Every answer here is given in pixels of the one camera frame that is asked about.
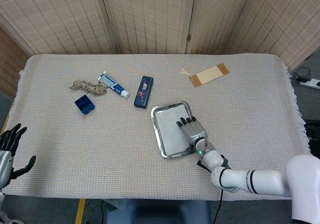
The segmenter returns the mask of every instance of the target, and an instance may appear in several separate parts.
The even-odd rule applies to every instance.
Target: metal tray
[[[190,106],[185,101],[156,106],[151,110],[151,118],[162,157],[179,157],[192,154],[188,140],[177,125],[180,118],[191,118]]]

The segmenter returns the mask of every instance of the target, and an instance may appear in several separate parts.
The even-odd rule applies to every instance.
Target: power strip
[[[299,82],[300,85],[303,85],[303,86],[307,86],[307,87],[311,87],[311,88],[315,88],[315,89],[318,89],[320,90],[320,86],[317,85],[317,83],[319,83],[320,80],[316,80],[316,79],[311,79],[310,81],[307,81],[307,82]]]

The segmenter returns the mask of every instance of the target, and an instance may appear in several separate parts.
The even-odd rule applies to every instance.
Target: brown tag
[[[198,87],[228,73],[229,70],[226,68],[226,66],[224,64],[219,64],[192,75],[192,78],[189,77],[189,79],[192,80],[192,83],[195,87]]]

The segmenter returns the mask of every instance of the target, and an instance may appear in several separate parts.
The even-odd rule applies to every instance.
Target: woven screen
[[[16,96],[19,72],[27,59],[28,55],[0,27],[0,91],[11,98]]]
[[[320,45],[320,0],[252,0],[229,54],[269,53],[290,70]]]
[[[108,0],[123,54],[184,54],[194,0]]]
[[[187,53],[222,54],[245,3],[246,0],[195,0]]]
[[[0,13],[36,54],[112,54],[97,0],[0,0]]]

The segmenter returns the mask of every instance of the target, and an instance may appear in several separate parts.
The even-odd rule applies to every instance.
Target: toothpaste cap
[[[121,96],[123,96],[125,99],[127,99],[130,97],[130,93],[127,90],[122,90]]]

